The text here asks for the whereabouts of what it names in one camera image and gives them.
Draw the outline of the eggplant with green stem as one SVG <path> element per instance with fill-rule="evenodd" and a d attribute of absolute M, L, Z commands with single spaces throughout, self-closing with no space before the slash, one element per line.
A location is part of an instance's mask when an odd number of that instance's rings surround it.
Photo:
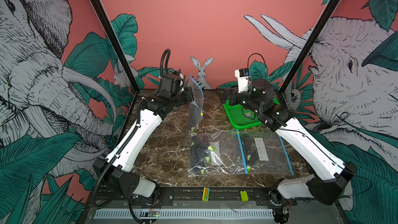
<path fill-rule="evenodd" d="M 188 108 L 188 130 L 194 132 L 203 119 L 202 111 L 195 105 L 194 102 L 189 104 Z"/>

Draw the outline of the clear zip bag blue zipper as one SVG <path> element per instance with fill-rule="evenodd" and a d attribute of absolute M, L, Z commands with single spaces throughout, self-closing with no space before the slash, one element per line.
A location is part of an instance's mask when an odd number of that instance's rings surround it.
<path fill-rule="evenodd" d="M 236 162 L 241 167 L 240 174 L 279 174 L 293 175 L 292 166 L 282 139 L 274 132 L 247 132 L 239 131 Z M 256 145 L 259 159 L 248 172 L 244 157 L 244 143 Z"/>

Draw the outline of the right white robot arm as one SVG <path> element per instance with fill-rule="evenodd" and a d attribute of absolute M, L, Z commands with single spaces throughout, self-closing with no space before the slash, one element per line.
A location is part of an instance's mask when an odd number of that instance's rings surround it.
<path fill-rule="evenodd" d="M 357 167 L 344 163 L 322 146 L 288 109 L 283 96 L 265 79 L 256 79 L 251 88 L 216 89 L 222 104 L 240 105 L 253 112 L 261 123 L 287 141 L 312 167 L 313 175 L 284 179 L 270 194 L 275 204 L 282 199 L 309 198 L 332 205 L 355 176 Z"/>

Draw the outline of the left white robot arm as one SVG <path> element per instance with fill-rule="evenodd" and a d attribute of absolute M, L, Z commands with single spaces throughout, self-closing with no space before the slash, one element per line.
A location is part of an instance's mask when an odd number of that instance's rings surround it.
<path fill-rule="evenodd" d="M 139 195 L 150 198 L 156 189 L 152 180 L 132 173 L 135 161 L 154 130 L 175 108 L 195 101 L 195 93 L 202 95 L 193 78 L 185 81 L 177 72 L 162 76 L 153 95 L 142 99 L 137 118 L 121 142 L 105 159 L 96 159 L 93 168 L 98 176 L 93 193 L 106 185 L 122 196 Z"/>

